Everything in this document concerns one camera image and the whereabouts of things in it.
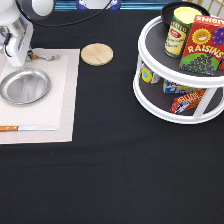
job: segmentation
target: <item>white paper mat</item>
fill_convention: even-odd
[[[38,68],[51,79],[51,90],[35,103],[15,106],[0,99],[0,125],[44,125],[57,131],[0,132],[0,144],[72,141],[79,50],[34,49],[37,55],[61,55],[60,60],[26,62],[24,68]],[[2,80],[18,70],[5,63]]]

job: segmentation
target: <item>can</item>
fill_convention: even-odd
[[[165,43],[165,53],[168,56],[173,58],[182,57],[196,15],[201,15],[201,13],[191,7],[179,7],[174,10]]]
[[[142,64],[142,79],[147,83],[157,83],[160,80],[160,76],[157,75],[152,69],[147,67],[145,63]]]

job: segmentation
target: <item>shelf tier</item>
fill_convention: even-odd
[[[169,57],[164,52],[167,30],[157,17],[146,24],[138,41],[139,55],[154,72],[170,81],[196,88],[224,86],[224,71],[217,70],[214,76],[179,70],[180,59]]]
[[[194,116],[195,108],[180,114],[172,114],[170,108],[173,100],[183,94],[165,94],[162,83],[163,80],[157,84],[145,83],[138,72],[133,82],[134,93],[140,104],[161,119],[179,124],[197,124],[211,120],[223,111],[224,88],[218,88],[201,117]]]

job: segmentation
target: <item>round wooden disc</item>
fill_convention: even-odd
[[[113,58],[113,50],[105,44],[90,44],[82,49],[81,57],[90,65],[105,65]]]

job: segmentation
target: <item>silver bowl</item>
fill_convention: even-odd
[[[12,104],[27,104],[42,98],[50,88],[50,79],[41,70],[25,68],[11,73],[0,84],[0,95]]]

